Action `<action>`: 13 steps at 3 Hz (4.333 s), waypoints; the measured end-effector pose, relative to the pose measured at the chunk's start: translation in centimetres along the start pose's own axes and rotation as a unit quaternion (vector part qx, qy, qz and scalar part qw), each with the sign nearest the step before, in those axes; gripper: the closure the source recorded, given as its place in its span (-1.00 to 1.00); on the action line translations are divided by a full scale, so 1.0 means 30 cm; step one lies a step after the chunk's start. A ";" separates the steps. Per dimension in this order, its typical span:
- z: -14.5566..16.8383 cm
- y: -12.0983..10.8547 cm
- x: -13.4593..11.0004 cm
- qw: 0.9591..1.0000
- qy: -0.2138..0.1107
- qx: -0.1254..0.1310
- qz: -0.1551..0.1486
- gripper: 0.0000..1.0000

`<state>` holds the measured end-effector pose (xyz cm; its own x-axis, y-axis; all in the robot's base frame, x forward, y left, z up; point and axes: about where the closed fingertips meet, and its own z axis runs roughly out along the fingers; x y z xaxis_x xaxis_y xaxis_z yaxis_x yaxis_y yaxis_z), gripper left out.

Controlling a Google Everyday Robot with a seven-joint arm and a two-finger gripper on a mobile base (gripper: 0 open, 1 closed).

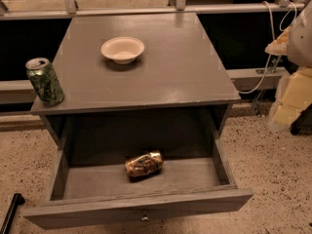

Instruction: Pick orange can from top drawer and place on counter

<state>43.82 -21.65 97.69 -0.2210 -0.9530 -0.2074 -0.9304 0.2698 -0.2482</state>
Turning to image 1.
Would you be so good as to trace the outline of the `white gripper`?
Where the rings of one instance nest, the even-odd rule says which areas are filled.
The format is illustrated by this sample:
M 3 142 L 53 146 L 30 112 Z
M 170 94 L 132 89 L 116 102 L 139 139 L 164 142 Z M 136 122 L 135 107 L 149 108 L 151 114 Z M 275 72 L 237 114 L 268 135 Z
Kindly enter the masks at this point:
M 312 103 L 312 1 L 309 1 L 295 19 L 291 30 L 286 28 L 265 48 L 274 56 L 286 56 L 300 67 L 293 74 L 284 74 L 278 83 L 270 112 L 271 130 L 285 130 L 298 119 Z

